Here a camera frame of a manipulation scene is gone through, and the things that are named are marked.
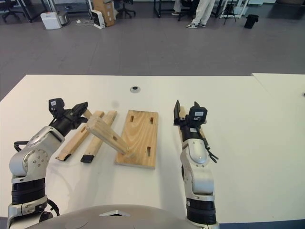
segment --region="tripod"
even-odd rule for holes
[[[224,19],[224,25],[225,25],[225,23],[226,23],[226,21],[227,21],[227,19],[229,18],[229,14],[230,14],[230,16],[232,17],[234,17],[234,20],[235,20],[235,22],[236,22],[236,14],[235,14],[235,12],[234,12],[234,5],[233,5],[233,0],[231,0],[231,2],[230,2],[230,4],[227,4],[228,3],[228,0],[225,2],[225,8],[224,8],[224,10],[218,15],[218,16],[220,16],[220,15],[223,15],[223,13],[224,12],[226,12],[226,17],[225,17],[225,19]]]

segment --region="wooden board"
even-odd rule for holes
[[[131,154],[118,152],[115,163],[119,165],[155,168],[158,133],[158,113],[128,111],[122,139]]]
[[[94,112],[93,116],[103,117],[103,111]],[[66,146],[61,150],[56,159],[60,161],[65,161],[70,157],[75,150],[80,146],[80,144],[85,140],[88,136],[89,131],[86,129],[86,124],[82,125],[81,128],[77,131],[77,133],[73,136],[73,138],[66,144]]]
[[[112,148],[120,151],[122,154],[129,154],[129,148],[126,142],[101,118],[96,116],[91,117],[87,122],[86,128]]]
[[[116,115],[117,115],[117,111],[109,111],[106,115],[103,116],[102,120],[107,125],[111,126]],[[82,156],[81,162],[91,163],[94,157],[97,155],[102,143],[103,141],[100,138],[94,136],[89,146],[87,147],[84,155]]]

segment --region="desk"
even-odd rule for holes
[[[165,3],[165,2],[173,2],[174,1],[171,1],[171,0],[165,0],[165,1],[162,1],[162,0],[159,0],[159,6],[158,6],[158,9],[156,8],[156,4],[157,4],[157,0],[153,0],[153,12],[157,15],[158,18],[161,18],[161,12],[173,12],[173,8],[171,9],[162,9],[162,2]]]
[[[162,9],[162,3],[166,3],[166,2],[173,2],[172,0],[159,0],[159,5],[158,8],[156,8],[157,5],[157,0],[153,0],[153,12],[157,15],[158,18],[161,18],[161,13],[162,12],[173,12],[173,8],[170,9]],[[219,16],[219,11],[221,9],[221,4],[222,4],[223,0],[219,0],[218,5],[217,5],[217,9],[215,12],[212,11],[212,15],[214,15],[216,18]]]
[[[140,86],[139,94],[130,93],[134,85]],[[7,216],[11,199],[13,142],[28,140],[47,125],[48,100],[61,97],[67,108],[88,101],[91,111],[117,110],[112,127],[119,134],[128,109],[159,112],[155,170],[115,165],[115,150],[105,144],[91,164],[81,163],[90,137],[66,162],[55,159],[63,146],[53,155],[46,194],[62,214],[121,203],[162,208],[184,218],[181,143],[173,126],[179,99],[187,109],[194,101],[208,109],[203,129],[220,158],[211,164],[220,223],[303,219],[305,129],[295,122],[301,119],[296,113],[305,109],[283,109],[268,87],[253,76],[27,75],[0,102],[0,216]],[[289,118],[292,114],[298,119]]]

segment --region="wooden stick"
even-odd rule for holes
[[[129,153],[126,142],[101,118],[95,116],[91,117],[87,122],[87,130],[120,153]]]
[[[109,111],[106,115],[103,116],[102,120],[109,126],[112,125],[115,117],[117,115],[117,111]],[[94,136],[91,140],[89,146],[87,147],[84,155],[81,158],[81,162],[91,163],[94,157],[97,155],[103,141],[98,137]]]
[[[91,114],[91,112],[87,109],[87,110],[84,112],[83,116],[84,116],[85,118],[89,119],[89,118],[92,116],[92,114]]]
[[[186,116],[184,106],[180,106],[179,116],[180,116],[181,118],[184,118],[184,117]],[[204,135],[204,133],[203,133],[202,128],[200,128],[200,133],[201,133],[202,137],[205,138],[205,135]],[[180,129],[179,129],[179,134],[180,134],[180,139],[181,139],[181,142],[182,142],[182,134],[181,134]]]
[[[103,111],[94,112],[93,116],[103,117]],[[86,129],[86,124],[82,125],[78,132],[73,136],[73,138],[65,145],[65,147],[58,154],[56,159],[60,161],[65,161],[70,157],[75,150],[80,146],[80,144],[89,135],[89,131]]]

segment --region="black bin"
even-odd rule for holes
[[[258,22],[258,15],[249,14],[244,27],[247,28],[247,29],[252,29],[254,23],[256,23],[256,22]]]

